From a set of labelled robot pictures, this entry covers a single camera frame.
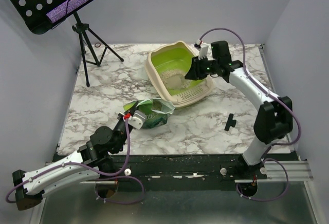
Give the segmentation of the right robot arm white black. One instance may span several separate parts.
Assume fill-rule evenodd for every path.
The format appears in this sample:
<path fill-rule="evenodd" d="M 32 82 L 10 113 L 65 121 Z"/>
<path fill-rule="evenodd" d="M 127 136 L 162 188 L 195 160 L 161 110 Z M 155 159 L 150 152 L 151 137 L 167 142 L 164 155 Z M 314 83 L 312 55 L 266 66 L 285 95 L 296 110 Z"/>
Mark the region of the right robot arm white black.
<path fill-rule="evenodd" d="M 254 139 L 242 153 L 243 162 L 236 166 L 237 174 L 247 179 L 255 173 L 254 165 L 261 162 L 270 146 L 292 131 L 292 101 L 267 89 L 251 75 L 243 62 L 233 61 L 226 41 L 210 45 L 197 41 L 194 46 L 199 53 L 192 58 L 185 79 L 203 80 L 208 76 L 219 76 L 237 88 L 258 112 L 253 125 Z"/>

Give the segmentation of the green litter bag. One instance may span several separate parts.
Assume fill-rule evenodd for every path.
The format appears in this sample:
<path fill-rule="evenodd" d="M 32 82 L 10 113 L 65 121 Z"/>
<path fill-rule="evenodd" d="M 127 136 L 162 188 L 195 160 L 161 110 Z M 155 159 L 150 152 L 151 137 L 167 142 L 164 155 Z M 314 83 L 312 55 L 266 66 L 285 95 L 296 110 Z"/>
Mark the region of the green litter bag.
<path fill-rule="evenodd" d="M 141 111 L 147 117 L 141 129 L 152 129 L 167 124 L 168 118 L 174 113 L 175 106 L 172 102 L 161 98 L 143 99 L 130 102 L 123 106 L 124 113 Z"/>

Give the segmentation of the translucent plastic scoop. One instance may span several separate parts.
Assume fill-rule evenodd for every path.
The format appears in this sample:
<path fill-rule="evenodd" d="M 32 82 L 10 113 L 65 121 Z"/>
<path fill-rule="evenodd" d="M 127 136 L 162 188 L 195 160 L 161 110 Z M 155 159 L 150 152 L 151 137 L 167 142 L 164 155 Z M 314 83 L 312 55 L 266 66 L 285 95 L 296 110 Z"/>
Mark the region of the translucent plastic scoop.
<path fill-rule="evenodd" d="M 189 87 L 189 82 L 181 74 L 175 74 L 165 78 L 164 85 L 167 89 L 185 89 Z"/>

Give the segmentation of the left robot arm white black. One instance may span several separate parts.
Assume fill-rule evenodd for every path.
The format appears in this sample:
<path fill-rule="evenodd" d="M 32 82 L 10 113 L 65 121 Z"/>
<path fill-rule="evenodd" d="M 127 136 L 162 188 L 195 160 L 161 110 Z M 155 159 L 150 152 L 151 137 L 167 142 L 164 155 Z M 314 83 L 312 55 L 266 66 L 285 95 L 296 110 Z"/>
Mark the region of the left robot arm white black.
<path fill-rule="evenodd" d="M 75 183 L 127 177 L 130 133 L 143 124 L 136 115 L 131 111 L 119 114 L 115 128 L 99 127 L 85 145 L 50 165 L 29 172 L 13 172 L 12 203 L 24 211 L 37 206 L 56 190 Z"/>

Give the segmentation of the black binder clip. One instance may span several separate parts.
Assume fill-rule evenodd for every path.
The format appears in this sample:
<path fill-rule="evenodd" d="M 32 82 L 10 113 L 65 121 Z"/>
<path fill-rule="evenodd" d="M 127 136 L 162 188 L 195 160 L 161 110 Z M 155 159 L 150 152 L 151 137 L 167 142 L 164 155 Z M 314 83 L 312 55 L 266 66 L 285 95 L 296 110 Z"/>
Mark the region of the black binder clip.
<path fill-rule="evenodd" d="M 230 113 L 224 130 L 229 131 L 231 127 L 235 127 L 235 126 L 236 126 L 236 120 L 234 119 L 234 114 Z"/>

